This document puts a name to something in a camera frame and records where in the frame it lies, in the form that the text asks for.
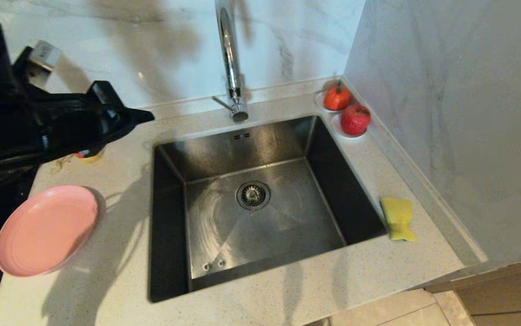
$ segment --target wall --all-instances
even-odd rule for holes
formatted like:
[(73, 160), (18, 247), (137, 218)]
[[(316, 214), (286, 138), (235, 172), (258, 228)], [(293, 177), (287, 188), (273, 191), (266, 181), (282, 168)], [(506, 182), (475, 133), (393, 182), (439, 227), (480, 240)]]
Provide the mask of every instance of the wall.
[(521, 261), (521, 1), (368, 1), (345, 77), (490, 262)]
[[(244, 84), (341, 74), (363, 5), (234, 0)], [(225, 93), (213, 0), (0, 0), (0, 22), (12, 60), (39, 39), (63, 50), (51, 91), (108, 80), (132, 107)]]

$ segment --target pink plate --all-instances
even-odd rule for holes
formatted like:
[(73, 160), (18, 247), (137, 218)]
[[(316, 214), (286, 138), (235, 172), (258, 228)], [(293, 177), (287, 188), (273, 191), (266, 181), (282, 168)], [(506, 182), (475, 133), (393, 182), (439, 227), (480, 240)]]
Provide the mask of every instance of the pink plate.
[(51, 272), (89, 237), (95, 196), (74, 185), (53, 187), (23, 202), (0, 233), (0, 269), (13, 276)]

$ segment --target faucet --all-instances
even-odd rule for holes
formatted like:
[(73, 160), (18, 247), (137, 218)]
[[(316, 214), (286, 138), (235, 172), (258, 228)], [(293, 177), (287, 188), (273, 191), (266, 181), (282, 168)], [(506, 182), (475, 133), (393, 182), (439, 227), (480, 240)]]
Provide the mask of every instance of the faucet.
[(242, 122), (248, 119), (246, 113), (246, 103), (240, 93), (240, 71), (238, 69), (238, 51), (236, 38), (234, 37), (234, 26), (232, 10), (228, 0), (215, 0), (216, 18), (218, 20), (218, 33), (222, 46), (222, 58), (225, 62), (227, 95), (229, 105), (221, 101), (218, 97), (212, 99), (230, 110), (230, 117), (234, 122)]

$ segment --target drain strainer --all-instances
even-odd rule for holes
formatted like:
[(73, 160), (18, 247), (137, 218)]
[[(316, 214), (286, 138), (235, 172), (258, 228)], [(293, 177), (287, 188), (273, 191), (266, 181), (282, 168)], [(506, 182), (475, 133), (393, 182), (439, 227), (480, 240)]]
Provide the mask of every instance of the drain strainer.
[(243, 208), (257, 211), (268, 204), (270, 190), (260, 181), (243, 183), (236, 192), (236, 200)]

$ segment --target countertop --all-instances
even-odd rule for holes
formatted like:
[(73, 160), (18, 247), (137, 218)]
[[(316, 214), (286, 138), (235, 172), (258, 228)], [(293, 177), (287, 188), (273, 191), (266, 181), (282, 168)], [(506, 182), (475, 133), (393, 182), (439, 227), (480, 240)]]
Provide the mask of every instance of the countertop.
[(365, 134), (335, 140), (378, 212), (380, 196), (412, 202), (411, 228), (419, 241), (392, 242), (384, 235), (167, 301), (148, 301), (154, 145), (314, 114), (328, 126), (332, 115), (318, 109), (313, 97), (249, 105), (249, 120), (238, 125), (226, 110), (155, 120), (108, 144), (99, 161), (70, 157), (41, 166), (31, 195), (60, 184), (92, 188), (103, 197), (102, 217), (63, 268), (31, 278), (3, 277), (0, 326), (302, 325), (465, 267)]

